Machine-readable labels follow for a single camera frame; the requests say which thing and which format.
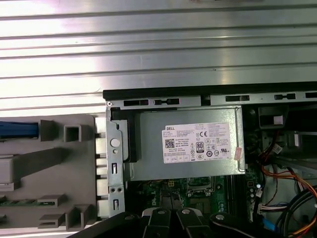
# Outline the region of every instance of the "metal bracket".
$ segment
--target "metal bracket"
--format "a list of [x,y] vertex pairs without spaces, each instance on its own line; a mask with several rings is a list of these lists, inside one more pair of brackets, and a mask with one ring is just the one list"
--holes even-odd
[[123,140],[117,123],[110,120],[110,109],[106,111],[106,157],[108,167],[109,216],[125,211],[123,181]]

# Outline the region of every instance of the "sticker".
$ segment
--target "sticker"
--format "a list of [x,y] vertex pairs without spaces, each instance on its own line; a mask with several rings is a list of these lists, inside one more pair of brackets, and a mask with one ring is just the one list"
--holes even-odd
[[275,145],[273,146],[273,149],[272,149],[272,151],[275,152],[276,154],[281,153],[282,150],[283,150],[283,148],[280,147],[278,144],[275,144]]
[[162,143],[165,164],[232,158],[228,123],[167,125]]
[[241,152],[242,152],[242,148],[237,147],[236,148],[236,152],[234,153],[234,159],[237,161],[240,161],[241,159]]

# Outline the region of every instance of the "qr code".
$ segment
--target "qr code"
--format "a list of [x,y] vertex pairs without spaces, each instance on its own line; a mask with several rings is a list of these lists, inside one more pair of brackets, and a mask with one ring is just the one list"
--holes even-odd
[[165,140],[165,148],[175,148],[174,139],[166,139]]

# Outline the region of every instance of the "corrugated metal panel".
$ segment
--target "corrugated metal panel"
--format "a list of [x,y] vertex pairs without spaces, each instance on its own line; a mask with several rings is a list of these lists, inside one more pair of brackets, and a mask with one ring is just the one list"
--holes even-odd
[[316,23],[315,0],[0,1],[0,116],[102,112],[104,89],[315,81]]

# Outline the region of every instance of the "blue plastic tab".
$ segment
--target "blue plastic tab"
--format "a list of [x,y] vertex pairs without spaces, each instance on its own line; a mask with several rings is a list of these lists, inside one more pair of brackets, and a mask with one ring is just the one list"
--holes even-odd
[[0,139],[34,137],[39,137],[38,123],[0,121]]

